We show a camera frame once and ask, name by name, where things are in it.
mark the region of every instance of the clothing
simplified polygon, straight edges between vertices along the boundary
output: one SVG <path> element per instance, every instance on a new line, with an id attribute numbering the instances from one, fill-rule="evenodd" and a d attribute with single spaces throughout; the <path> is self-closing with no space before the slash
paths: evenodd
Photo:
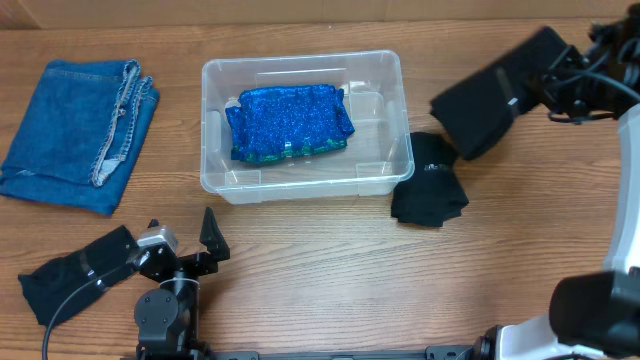
<path id="1" fill-rule="evenodd" d="M 112 215 L 159 94 L 136 60 L 49 63 L 2 165 L 0 194 Z"/>
<path id="2" fill-rule="evenodd" d="M 38 324 L 49 325 L 62 302 L 87 281 L 122 267 L 71 298 L 60 311 L 55 325 L 71 319 L 98 300 L 110 287 L 131 276 L 133 268 L 123 265 L 137 247 L 129 230 L 120 226 L 82 250 L 50 260 L 31 275 L 18 275 L 22 294 L 36 315 Z"/>
<path id="3" fill-rule="evenodd" d="M 462 157 L 472 160 L 491 149 L 515 117 L 540 103 L 527 88 L 533 73 L 547 70 L 567 48 L 549 27 L 485 69 L 431 101 L 431 114 L 451 136 Z"/>
<path id="4" fill-rule="evenodd" d="M 393 191 L 391 216 L 400 223 L 441 227 L 469 204 L 453 173 L 458 152 L 440 135 L 411 133 L 416 170 Z"/>
<path id="5" fill-rule="evenodd" d="M 245 91 L 241 107 L 225 109 L 231 126 L 231 159 L 267 163 L 347 146 L 355 129 L 344 90 L 331 85 L 279 86 Z"/>

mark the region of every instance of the plastic container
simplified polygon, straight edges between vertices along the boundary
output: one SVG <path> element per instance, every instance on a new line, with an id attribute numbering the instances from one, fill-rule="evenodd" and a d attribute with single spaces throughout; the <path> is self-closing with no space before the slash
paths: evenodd
<path id="1" fill-rule="evenodd" d="M 224 109 L 244 90 L 330 84 L 343 88 L 355 133 L 343 150 L 267 165 L 231 160 Z M 345 195 L 384 195 L 413 174 L 398 55 L 389 50 L 220 59 L 202 69 L 200 183 L 231 204 Z"/>

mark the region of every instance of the folded black cloth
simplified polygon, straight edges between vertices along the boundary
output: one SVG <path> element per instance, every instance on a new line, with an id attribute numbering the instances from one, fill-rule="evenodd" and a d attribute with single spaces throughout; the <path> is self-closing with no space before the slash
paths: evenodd
<path id="1" fill-rule="evenodd" d="M 22 294 L 38 324 L 49 325 L 60 304 L 88 281 L 121 267 L 121 270 L 96 281 L 95 286 L 86 287 L 69 300 L 54 325 L 71 319 L 98 300 L 111 286 L 131 276 L 133 270 L 123 265 L 135 248 L 137 245 L 129 230 L 120 226 L 82 250 L 50 260 L 31 275 L 18 275 Z"/>
<path id="2" fill-rule="evenodd" d="M 411 146 L 416 170 L 393 191 L 391 216 L 401 223 L 441 227 L 469 204 L 453 173 L 458 153 L 442 136 L 424 132 L 411 133 Z"/>
<path id="3" fill-rule="evenodd" d="M 514 117 L 540 103 L 528 78 L 547 70 L 567 44 L 544 27 L 499 60 L 431 101 L 431 114 L 447 130 L 462 157 L 472 160 L 492 148 Z"/>

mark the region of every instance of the folded blue garment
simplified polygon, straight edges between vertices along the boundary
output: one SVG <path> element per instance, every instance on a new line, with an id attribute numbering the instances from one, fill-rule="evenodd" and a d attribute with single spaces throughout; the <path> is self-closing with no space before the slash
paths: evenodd
<path id="1" fill-rule="evenodd" d="M 112 215 L 159 94 L 136 60 L 49 63 L 2 164 L 0 194 Z"/>
<path id="2" fill-rule="evenodd" d="M 332 85 L 276 86 L 244 91 L 241 107 L 225 109 L 231 127 L 231 159 L 268 163 L 347 146 L 355 129 L 344 90 Z"/>

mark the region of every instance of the brown wall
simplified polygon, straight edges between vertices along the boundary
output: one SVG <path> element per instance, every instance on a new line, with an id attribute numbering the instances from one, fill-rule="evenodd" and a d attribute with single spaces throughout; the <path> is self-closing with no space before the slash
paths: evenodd
<path id="1" fill-rule="evenodd" d="M 636 1 L 0 0 L 0 28 L 620 17 Z"/>

